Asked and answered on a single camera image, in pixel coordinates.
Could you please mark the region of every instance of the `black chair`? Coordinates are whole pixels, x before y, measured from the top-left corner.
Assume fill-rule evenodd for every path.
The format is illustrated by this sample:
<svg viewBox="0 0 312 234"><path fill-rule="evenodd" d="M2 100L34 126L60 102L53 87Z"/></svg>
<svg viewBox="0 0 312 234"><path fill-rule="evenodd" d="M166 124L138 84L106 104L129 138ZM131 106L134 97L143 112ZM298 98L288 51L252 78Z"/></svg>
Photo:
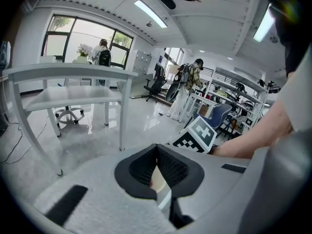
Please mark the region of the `black chair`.
<svg viewBox="0 0 312 234"><path fill-rule="evenodd" d="M144 86L144 88L145 88L148 92L150 92L150 94L147 95L147 96L142 96L142 98L148 97L146 101L148 101L149 99L152 98L152 99L154 99L155 102L157 103L156 95L158 95L158 94L161 92L162 86L165 85L165 83L167 82L167 81L166 81L166 78L165 78L165 77L158 77L158 78L155 80L155 82L154 82L154 84L152 85L152 87L149 87L149 86L148 86L148 83L149 83L149 82L150 82L150 80L147 79L147 86Z"/></svg>

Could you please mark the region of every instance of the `backpack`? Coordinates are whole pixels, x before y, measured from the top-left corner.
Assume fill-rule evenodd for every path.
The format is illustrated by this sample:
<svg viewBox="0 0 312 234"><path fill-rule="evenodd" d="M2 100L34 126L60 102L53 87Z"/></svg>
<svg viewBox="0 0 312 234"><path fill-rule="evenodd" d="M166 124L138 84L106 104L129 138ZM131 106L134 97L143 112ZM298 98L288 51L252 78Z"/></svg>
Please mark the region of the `backpack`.
<svg viewBox="0 0 312 234"><path fill-rule="evenodd" d="M95 64L109 67L111 65L111 52L108 49L101 50L96 56Z"/></svg>
<svg viewBox="0 0 312 234"><path fill-rule="evenodd" d="M188 63L180 66L178 73L175 75L174 82L182 84L187 83L190 76L190 67L191 65Z"/></svg>

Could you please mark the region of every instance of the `ceiling light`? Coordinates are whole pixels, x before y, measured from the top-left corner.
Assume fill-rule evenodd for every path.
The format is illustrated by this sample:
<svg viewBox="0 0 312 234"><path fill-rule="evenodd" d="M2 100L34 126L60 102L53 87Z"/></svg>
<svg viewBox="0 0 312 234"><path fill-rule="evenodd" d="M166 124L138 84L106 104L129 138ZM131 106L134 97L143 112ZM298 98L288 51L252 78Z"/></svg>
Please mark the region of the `ceiling light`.
<svg viewBox="0 0 312 234"><path fill-rule="evenodd" d="M159 24L162 28L167 28L165 22L142 0L138 0L135 2L135 5L143 10L147 15L149 15L155 22Z"/></svg>
<svg viewBox="0 0 312 234"><path fill-rule="evenodd" d="M270 15L269 8L271 7L271 4L269 4L268 9L262 19L262 22L255 33L253 39L255 39L258 42L261 42L265 35L268 33L270 28L272 27L274 23L274 18Z"/></svg>

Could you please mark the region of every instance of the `person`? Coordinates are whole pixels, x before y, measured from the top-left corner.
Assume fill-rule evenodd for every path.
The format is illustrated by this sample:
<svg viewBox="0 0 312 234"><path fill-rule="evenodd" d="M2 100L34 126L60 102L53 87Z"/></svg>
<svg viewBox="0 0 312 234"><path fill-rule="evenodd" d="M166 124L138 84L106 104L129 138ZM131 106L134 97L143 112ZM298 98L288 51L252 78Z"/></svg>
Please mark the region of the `person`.
<svg viewBox="0 0 312 234"><path fill-rule="evenodd" d="M179 92L176 96L175 101L173 102L170 110L167 113L167 116L174 120L179 120L179 114L183 109L183 105L186 102L187 96L189 95L194 84L196 86L202 87L202 84L199 80L200 69L202 69L204 61L202 59L197 59L189 68L190 73L188 81L186 84L180 84Z"/></svg>
<svg viewBox="0 0 312 234"><path fill-rule="evenodd" d="M91 53L92 61L95 60L96 56L98 55L98 53L99 53L100 51L102 51L102 50L108 50L108 51L110 51L110 49L107 47L107 45L108 45L108 42L107 42L106 39L101 39L101 41L99 41L99 45L96 46L96 47L93 49L92 53Z"/></svg>
<svg viewBox="0 0 312 234"><path fill-rule="evenodd" d="M281 44L285 46L285 69L288 78L285 87L288 90L292 87L294 90L296 87L292 82L293 74L312 40L311 31L308 28L311 2L309 0L269 0L269 2L272 3L270 13L275 17L277 34ZM271 146L277 139L293 130L290 114L287 114L285 104L285 100L278 98L271 109L248 133L225 142L214 148L211 153L217 156L251 158L257 149Z"/></svg>

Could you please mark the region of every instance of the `white floor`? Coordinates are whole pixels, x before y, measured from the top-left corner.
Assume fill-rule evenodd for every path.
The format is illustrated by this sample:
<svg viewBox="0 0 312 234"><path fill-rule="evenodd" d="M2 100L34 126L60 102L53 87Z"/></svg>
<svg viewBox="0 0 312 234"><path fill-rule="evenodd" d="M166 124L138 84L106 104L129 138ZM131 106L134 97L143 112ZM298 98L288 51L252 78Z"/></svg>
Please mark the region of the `white floor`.
<svg viewBox="0 0 312 234"><path fill-rule="evenodd" d="M27 104L32 97L24 97ZM43 130L38 140L47 154L61 165L64 175L70 173L80 164L98 156L119 152L119 109L117 103L111 103L109 109L109 126L104 126L104 105L84 105L84 118L78 125L71 122L61 124L61 137L54 134L46 111L33 112L28 121L36 136ZM147 147L152 143L167 143L177 135L186 124L187 117L182 123L160 116L158 112L166 113L169 107L153 100L130 99L127 118L126 148ZM11 122L16 122L14 115ZM0 138L0 161L6 159L20 137L17 125L10 125ZM224 142L223 137L218 138L215 144ZM33 203L36 197L46 187L59 177L54 174L39 156L30 147L27 139L23 137L10 155L8 162L12 162L27 150L26 155L18 162L4 164L0 167L3 178L13 192Z"/></svg>

